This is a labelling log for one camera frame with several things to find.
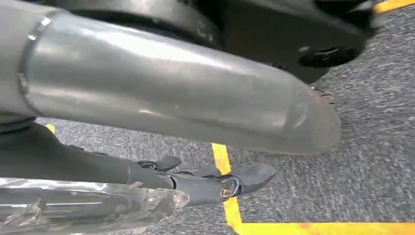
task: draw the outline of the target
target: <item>bolt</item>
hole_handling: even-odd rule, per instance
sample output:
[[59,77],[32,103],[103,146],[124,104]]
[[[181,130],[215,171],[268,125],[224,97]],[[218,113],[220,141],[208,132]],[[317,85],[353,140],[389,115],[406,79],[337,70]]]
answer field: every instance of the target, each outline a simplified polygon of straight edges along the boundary
[[232,190],[230,187],[224,186],[223,188],[221,188],[220,198],[222,201],[228,200],[231,197],[231,195],[232,195]]

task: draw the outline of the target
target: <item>silver metal tube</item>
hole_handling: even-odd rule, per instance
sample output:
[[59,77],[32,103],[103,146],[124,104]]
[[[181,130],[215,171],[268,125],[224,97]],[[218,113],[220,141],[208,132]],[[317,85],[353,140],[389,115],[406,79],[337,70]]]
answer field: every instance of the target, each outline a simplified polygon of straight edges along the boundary
[[335,111],[291,74],[155,34],[63,14],[25,56],[25,98],[46,117],[285,154],[340,137]]
[[141,234],[187,201],[139,184],[0,178],[0,235]]

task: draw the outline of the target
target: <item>yellow painted line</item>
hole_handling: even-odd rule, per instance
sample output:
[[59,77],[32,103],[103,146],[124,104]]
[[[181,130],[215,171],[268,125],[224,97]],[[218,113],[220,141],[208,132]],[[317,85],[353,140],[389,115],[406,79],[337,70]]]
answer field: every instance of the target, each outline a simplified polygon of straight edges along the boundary
[[396,9],[415,4],[415,0],[386,0],[375,6],[377,13],[386,13]]
[[55,134],[55,126],[52,124],[46,124],[45,127],[47,127],[52,133]]
[[[225,145],[212,144],[222,174],[231,170]],[[415,223],[243,223],[236,198],[223,203],[228,225],[240,235],[415,235]]]

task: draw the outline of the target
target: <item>chrome part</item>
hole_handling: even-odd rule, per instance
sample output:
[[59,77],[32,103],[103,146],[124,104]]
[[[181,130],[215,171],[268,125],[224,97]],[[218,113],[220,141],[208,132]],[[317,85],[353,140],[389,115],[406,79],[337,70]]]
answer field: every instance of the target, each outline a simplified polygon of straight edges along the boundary
[[205,47],[62,15],[28,56],[26,98],[46,117],[284,154],[340,138],[336,113],[306,84]]
[[222,201],[227,201],[232,196],[232,190],[230,187],[225,186],[220,191],[220,198]]
[[186,203],[178,190],[0,178],[0,235],[143,232]]

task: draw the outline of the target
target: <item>yellow line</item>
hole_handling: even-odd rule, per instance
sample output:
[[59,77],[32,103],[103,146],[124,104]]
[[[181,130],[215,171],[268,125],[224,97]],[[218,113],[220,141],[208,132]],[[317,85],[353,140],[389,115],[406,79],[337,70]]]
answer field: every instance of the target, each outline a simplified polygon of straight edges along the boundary
[[[228,150],[225,145],[212,143],[213,157],[215,158],[216,167],[220,172],[228,174],[231,171],[231,164],[229,163]],[[239,213],[239,204],[236,197],[229,199],[223,203],[225,209],[225,216],[228,225],[235,230],[235,232],[242,234],[242,218]]]
[[[231,171],[225,145],[212,144],[222,174]],[[415,235],[415,223],[243,223],[238,200],[224,202],[228,225],[240,235]]]
[[377,13],[386,13],[412,4],[415,4],[415,0],[387,0],[378,3],[375,6],[375,11]]
[[45,127],[47,127],[52,133],[55,134],[55,126],[52,124],[46,124]]

